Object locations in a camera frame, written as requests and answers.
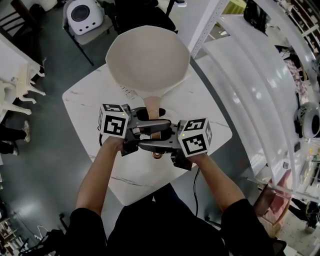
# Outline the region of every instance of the gray floor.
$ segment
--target gray floor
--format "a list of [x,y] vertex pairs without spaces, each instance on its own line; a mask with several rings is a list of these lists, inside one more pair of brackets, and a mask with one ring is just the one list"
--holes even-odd
[[[37,225],[45,226],[48,230],[60,228],[60,213],[65,213],[67,222],[69,221],[78,188],[91,160],[69,119],[62,94],[105,63],[108,48],[117,36],[112,30],[111,34],[103,35],[84,47],[95,64],[92,67],[63,31],[61,9],[48,12],[42,24],[40,45],[42,56],[46,58],[45,77],[37,82],[36,87],[44,90],[47,95],[30,93],[37,100],[37,104],[23,103],[22,106],[32,109],[32,115],[14,113],[7,121],[8,127],[18,129],[23,120],[28,118],[32,139],[30,143],[19,141],[19,156],[3,155],[4,165],[0,166],[4,187],[0,191],[0,197],[16,213],[14,217],[20,224],[24,237],[31,233],[39,235]],[[254,200],[257,195],[254,185],[244,178],[251,174],[251,170],[241,140],[209,81],[194,61],[192,65],[205,82],[233,132],[232,139],[212,157],[239,184],[250,200]],[[194,169],[172,182],[177,194],[194,212],[195,174]],[[209,215],[213,220],[218,220],[221,213],[201,174],[196,191],[199,201],[198,216],[204,218]],[[107,236],[112,231],[122,207],[115,195],[108,190],[102,214]]]

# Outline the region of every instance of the white table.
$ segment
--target white table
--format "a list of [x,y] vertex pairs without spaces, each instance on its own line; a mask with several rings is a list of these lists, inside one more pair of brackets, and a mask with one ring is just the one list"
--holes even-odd
[[[189,66],[190,77],[161,98],[165,118],[172,122],[190,118],[208,117],[212,130],[210,155],[231,137],[232,132],[195,70]],[[129,104],[143,107],[143,100],[130,98],[118,86],[105,64],[68,89],[62,96],[71,122],[93,161],[100,149],[98,115],[101,103]],[[151,152],[139,149],[121,157],[118,153],[109,187],[119,201],[127,206],[151,194],[184,174],[186,170],[174,167],[170,154],[154,159]]]

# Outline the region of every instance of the chair leg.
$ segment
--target chair leg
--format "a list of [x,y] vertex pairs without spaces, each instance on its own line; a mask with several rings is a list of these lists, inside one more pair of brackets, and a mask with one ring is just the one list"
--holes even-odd
[[41,90],[38,90],[37,88],[33,87],[31,84],[29,84],[29,86],[28,86],[28,91],[32,91],[32,92],[41,94],[42,96],[45,96],[45,95],[46,95],[45,92],[43,92],[43,91],[41,91]]
[[169,17],[171,10],[172,10],[172,7],[174,7],[174,4],[175,4],[175,0],[170,0],[169,5],[166,9],[166,13],[165,13],[168,17]]
[[67,30],[65,30],[65,31],[66,31],[66,33],[69,35],[69,37],[72,39],[72,41],[75,43],[76,47],[78,47],[78,49],[80,50],[80,52],[82,52],[82,54],[84,55],[84,57],[88,60],[88,62],[90,62],[90,64],[91,64],[92,66],[94,66],[94,63],[89,59],[89,57],[86,55],[86,53],[84,52],[84,50],[81,48],[80,44],[75,40],[75,37],[72,36],[69,31],[67,31]]
[[26,97],[18,97],[20,101],[22,102],[32,102],[33,104],[36,104],[36,100],[34,98],[26,98]]
[[59,215],[59,219],[60,219],[60,221],[61,221],[61,223],[62,223],[62,226],[64,227],[65,232],[67,232],[67,231],[68,231],[68,226],[67,226],[67,224],[66,224],[65,221],[64,221],[64,217],[65,217],[65,215],[64,215],[63,213],[61,213],[61,214]]
[[118,27],[116,18],[114,16],[111,16],[109,18],[111,19],[114,30],[118,33],[118,35],[120,35],[120,31],[119,31],[119,27]]
[[21,112],[21,113],[25,113],[27,115],[31,115],[31,110],[27,109],[27,108],[23,108],[20,106],[16,106],[7,102],[3,103],[3,109],[4,110],[10,110],[10,111],[16,111],[16,112]]

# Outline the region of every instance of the black shirt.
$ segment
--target black shirt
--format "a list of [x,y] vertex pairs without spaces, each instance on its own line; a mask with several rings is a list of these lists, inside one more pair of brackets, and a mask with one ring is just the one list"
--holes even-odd
[[272,256],[271,240],[247,199],[229,206],[218,231],[191,211],[154,201],[120,213],[108,241],[101,217],[79,208],[70,217],[65,255],[172,253]]

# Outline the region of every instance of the hand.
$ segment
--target hand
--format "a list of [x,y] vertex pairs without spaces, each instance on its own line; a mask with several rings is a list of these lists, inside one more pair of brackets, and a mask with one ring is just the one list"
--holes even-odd
[[208,157],[208,155],[206,153],[196,154],[196,155],[188,157],[188,160],[191,161],[192,163],[199,165],[199,162],[201,162],[206,157]]
[[109,147],[111,147],[112,149],[115,149],[116,152],[120,151],[122,149],[122,145],[124,143],[124,139],[123,138],[118,138],[118,137],[112,137],[109,136],[105,142],[103,143],[103,145],[108,145]]

